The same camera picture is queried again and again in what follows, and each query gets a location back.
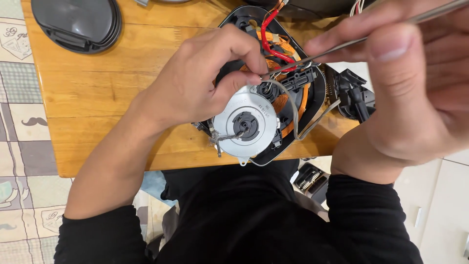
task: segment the metal probe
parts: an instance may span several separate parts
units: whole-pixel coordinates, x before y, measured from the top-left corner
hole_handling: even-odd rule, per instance
[[[469,4],[469,0],[455,0],[455,1],[452,1],[450,3],[447,3],[441,7],[437,7],[435,9],[432,9],[430,11],[427,11],[425,13],[422,13],[420,15],[417,15],[417,16],[414,16],[414,17],[411,17],[410,19],[406,20],[405,22],[406,23],[412,23],[412,24],[418,24],[418,23],[421,23],[421,22],[424,22],[424,21],[427,21],[427,20],[431,20],[435,17],[438,17],[438,16],[441,16],[441,15],[444,15],[446,13],[449,13],[451,11],[454,11],[456,9],[459,9],[459,8],[462,8],[466,5]],[[343,49],[345,47],[348,47],[350,45],[353,45],[353,44],[356,44],[356,43],[360,43],[360,42],[364,42],[366,39],[368,39],[368,37],[364,37],[363,39],[357,39],[357,40],[352,40],[352,41],[349,41],[349,42],[346,42],[344,44],[341,44],[341,45],[338,45],[334,48],[331,48],[330,50],[324,52],[324,53],[321,53],[319,55],[315,55],[315,56],[311,56],[311,57],[308,57],[306,59],[302,59],[300,61],[297,61],[295,63],[290,63],[286,66],[283,66],[279,69],[276,69],[276,70],[273,70],[273,71],[270,71],[266,74],[263,74],[261,75],[261,77],[263,76],[271,76],[272,74],[275,74],[275,73],[278,73],[280,71],[283,71],[283,70],[286,70],[286,69],[289,69],[291,67],[294,67],[296,65],[299,65],[301,63],[305,63],[305,62],[309,62],[309,61],[312,61],[314,59],[317,59],[319,57],[322,57],[324,55],[327,55],[329,53],[332,53],[334,51],[337,51],[337,50],[340,50],[340,49]]]

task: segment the person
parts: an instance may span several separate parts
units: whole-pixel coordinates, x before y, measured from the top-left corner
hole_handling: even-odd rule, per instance
[[[392,183],[406,166],[469,147],[469,9],[419,26],[399,21],[446,2],[387,0],[304,46],[319,54],[369,35],[317,60],[368,62],[376,93],[376,112],[334,150],[330,222],[296,202],[294,162],[222,166],[190,187],[168,181],[178,226],[156,260],[145,256],[131,204],[150,149],[165,129],[219,114],[267,72],[258,41],[227,25],[184,41],[90,154],[70,189],[55,262],[422,263]],[[232,72],[214,87],[219,69],[237,59],[252,72]]]

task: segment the red insulated wire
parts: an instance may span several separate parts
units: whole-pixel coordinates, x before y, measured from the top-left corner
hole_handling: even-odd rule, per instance
[[[280,59],[283,59],[284,61],[288,62],[288,63],[294,63],[294,59],[280,53],[280,52],[277,52],[275,50],[271,50],[270,49],[270,45],[269,43],[267,42],[267,38],[265,37],[265,31],[267,30],[267,25],[270,24],[270,22],[272,22],[272,20],[274,19],[274,17],[279,13],[279,11],[276,9],[272,12],[272,14],[270,14],[270,16],[264,21],[264,23],[262,23],[262,26],[261,26],[261,36],[262,36],[262,47],[267,51],[269,52],[270,54],[280,58]],[[294,71],[296,69],[296,66],[292,67],[292,68],[289,68],[289,69],[286,69],[286,70],[283,70],[283,72],[289,72],[289,71]]]

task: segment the hand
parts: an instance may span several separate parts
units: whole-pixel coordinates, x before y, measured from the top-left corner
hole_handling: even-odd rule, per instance
[[[238,59],[252,72],[231,72],[214,87],[212,81],[221,67]],[[221,113],[241,87],[259,85],[259,74],[267,71],[259,42],[229,24],[184,41],[130,110],[163,129],[204,121]]]
[[[319,54],[370,35],[364,44],[318,62],[368,62],[377,110],[357,130],[393,166],[422,164],[469,147],[469,8],[420,26],[393,23],[449,1],[388,0],[345,19],[305,47],[309,54]],[[354,137],[343,140],[356,141]]]

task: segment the black lid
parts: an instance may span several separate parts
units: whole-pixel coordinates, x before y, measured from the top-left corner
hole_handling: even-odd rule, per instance
[[[31,8],[44,33],[74,52],[104,51],[121,32],[121,13],[115,0],[32,0]]]

